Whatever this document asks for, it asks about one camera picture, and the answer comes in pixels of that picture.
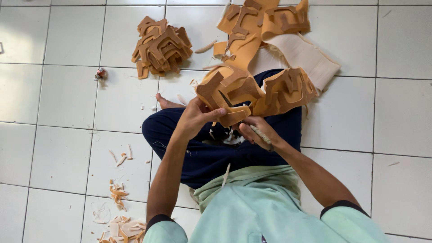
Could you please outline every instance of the floor tile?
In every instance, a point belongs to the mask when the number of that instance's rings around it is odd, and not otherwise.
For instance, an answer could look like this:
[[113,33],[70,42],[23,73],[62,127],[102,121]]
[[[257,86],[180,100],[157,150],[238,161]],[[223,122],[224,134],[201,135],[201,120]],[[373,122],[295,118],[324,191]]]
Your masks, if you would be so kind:
[[[299,2],[300,0],[280,0],[279,5],[297,5]],[[377,2],[378,0],[309,0],[310,5],[377,5]],[[244,0],[232,0],[232,4],[243,3]]]
[[145,202],[136,201],[125,201],[123,200],[124,206],[127,209],[125,211],[119,211],[113,204],[111,198],[100,198],[86,196],[86,208],[84,210],[84,223],[83,223],[83,235],[81,237],[81,243],[95,243],[97,238],[100,238],[102,232],[109,231],[107,224],[98,224],[93,222],[95,216],[93,212],[101,210],[100,219],[107,222],[112,220],[116,216],[130,217],[131,220],[141,220],[146,222],[146,207]]
[[95,67],[45,65],[38,125],[93,128]]
[[380,0],[379,5],[432,5],[432,0]]
[[194,87],[192,87],[193,84],[190,84],[192,79],[201,83],[202,78],[206,74],[207,71],[191,70],[182,70],[180,74],[169,72],[165,77],[161,77],[159,80],[159,93],[161,93],[162,97],[165,99],[183,105],[178,99],[177,95],[179,94],[189,103],[191,99],[197,96]]
[[[186,29],[192,50],[195,51],[214,40],[228,40],[228,35],[216,28],[224,9],[225,6],[167,6],[166,19],[170,25]],[[221,63],[212,57],[213,49],[201,54],[193,53],[188,60],[183,61],[181,68],[202,70],[203,67]]]
[[184,5],[226,5],[227,3],[231,3],[230,0],[167,0],[166,4],[175,5],[175,4],[184,4]]
[[137,67],[130,61],[140,39],[137,25],[145,16],[159,21],[164,14],[164,6],[107,6],[101,66]]
[[51,7],[46,64],[99,66],[104,6]]
[[2,0],[1,6],[49,6],[51,0]]
[[3,7],[0,62],[42,64],[49,14],[49,7]]
[[165,4],[165,0],[107,0],[107,5],[154,5]]
[[39,126],[30,186],[84,194],[92,132]]
[[[338,178],[351,191],[363,210],[370,215],[372,188],[371,153],[312,148],[302,148],[302,153]],[[315,200],[303,182],[299,182],[299,187],[302,192],[303,209],[307,213],[319,217],[324,207]]]
[[392,243],[431,243],[430,240],[423,240],[417,238],[409,238],[404,236],[387,235]]
[[432,239],[432,159],[374,155],[372,219],[386,233]]
[[0,182],[28,186],[35,125],[0,122]]
[[107,80],[98,86],[95,129],[142,133],[143,121],[155,113],[159,77],[139,80],[135,68],[106,70]]
[[432,6],[381,6],[377,77],[432,79]]
[[28,191],[27,187],[0,184],[0,215],[8,219],[0,222],[2,242],[22,242]]
[[[125,160],[121,165],[116,166],[108,150],[111,150],[119,161],[122,153],[130,157],[128,144],[133,159]],[[87,194],[109,197],[111,195],[109,181],[112,179],[116,184],[124,184],[125,191],[129,193],[128,199],[147,201],[152,166],[146,163],[148,160],[152,160],[152,148],[141,134],[95,131]]]
[[49,236],[46,243],[79,242],[83,226],[84,195],[30,189],[23,243]]
[[184,229],[187,238],[190,239],[195,226],[201,218],[201,213],[197,209],[175,207],[171,217]]
[[337,75],[375,77],[377,8],[310,7],[305,37],[342,65]]
[[432,157],[432,81],[377,79],[374,152]]
[[0,122],[36,124],[42,65],[0,64],[0,74]]
[[104,5],[106,0],[51,0],[51,5]]
[[[155,152],[153,152],[152,175],[150,179],[150,185],[156,176],[156,172],[158,171],[160,164],[161,164],[161,159],[156,155]],[[175,203],[175,205],[179,207],[199,209],[198,204],[196,204],[196,202],[191,198],[189,187],[181,183],[180,183],[180,188],[178,189],[177,202]]]
[[375,79],[334,77],[327,87],[304,112],[302,146],[372,152]]

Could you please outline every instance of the person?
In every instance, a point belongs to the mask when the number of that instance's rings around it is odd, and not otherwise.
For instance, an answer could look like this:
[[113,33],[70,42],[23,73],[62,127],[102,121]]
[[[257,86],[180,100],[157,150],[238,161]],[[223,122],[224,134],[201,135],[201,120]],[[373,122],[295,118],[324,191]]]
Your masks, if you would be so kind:
[[[261,86],[280,71],[254,78]],[[230,131],[220,124],[212,127],[225,109],[209,111],[198,97],[186,107],[160,94],[156,98],[162,110],[142,126],[162,159],[148,195],[145,243],[388,242],[351,192],[300,152],[301,107],[233,125],[246,140],[232,148],[202,142],[213,139],[210,129],[216,139]],[[274,152],[249,125],[269,137]],[[324,207],[319,219],[301,208],[299,177]],[[170,218],[180,183],[194,189],[202,213],[189,240]]]

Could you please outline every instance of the hand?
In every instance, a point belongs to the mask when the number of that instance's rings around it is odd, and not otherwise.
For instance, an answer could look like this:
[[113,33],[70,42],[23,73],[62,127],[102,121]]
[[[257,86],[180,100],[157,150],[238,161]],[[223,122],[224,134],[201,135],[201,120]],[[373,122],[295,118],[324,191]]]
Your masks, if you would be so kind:
[[215,122],[219,117],[225,114],[225,108],[210,111],[200,98],[195,97],[183,111],[175,127],[173,136],[189,141],[198,135],[198,132],[200,132],[201,128],[203,128],[207,122]]
[[249,116],[245,120],[244,123],[241,123],[240,126],[238,124],[234,124],[232,126],[233,129],[239,131],[239,133],[251,144],[257,143],[263,149],[269,150],[269,145],[264,142],[264,140],[258,136],[250,127],[250,125],[255,126],[261,132],[263,132],[272,142],[273,146],[277,145],[281,141],[284,141],[276,131],[264,120],[264,118],[260,116]]

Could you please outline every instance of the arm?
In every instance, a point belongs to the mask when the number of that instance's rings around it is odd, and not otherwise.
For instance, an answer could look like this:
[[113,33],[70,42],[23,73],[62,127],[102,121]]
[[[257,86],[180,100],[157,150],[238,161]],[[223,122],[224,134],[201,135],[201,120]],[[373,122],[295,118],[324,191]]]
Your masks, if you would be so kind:
[[[245,122],[256,126],[269,137],[275,151],[293,167],[306,187],[321,205],[328,207],[337,201],[347,200],[360,206],[348,188],[336,179],[336,177],[316,162],[291,147],[291,145],[283,140],[263,118],[250,116],[245,119]],[[268,145],[262,141],[247,124],[240,124],[239,127],[245,139],[268,149]]]
[[198,97],[189,102],[169,140],[165,155],[150,187],[147,200],[147,223],[158,214],[171,216],[177,202],[181,169],[189,140],[198,134],[205,123],[225,114],[225,109],[209,112]]

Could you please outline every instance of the bare foot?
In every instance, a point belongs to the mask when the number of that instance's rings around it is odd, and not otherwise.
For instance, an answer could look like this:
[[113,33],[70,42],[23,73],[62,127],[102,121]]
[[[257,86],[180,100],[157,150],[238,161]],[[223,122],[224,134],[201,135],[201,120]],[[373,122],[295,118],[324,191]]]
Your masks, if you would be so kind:
[[159,101],[159,103],[161,104],[161,108],[166,109],[166,108],[183,108],[185,107],[184,105],[180,105],[174,102],[171,102],[169,100],[166,100],[165,98],[162,98],[160,93],[156,94],[156,99]]

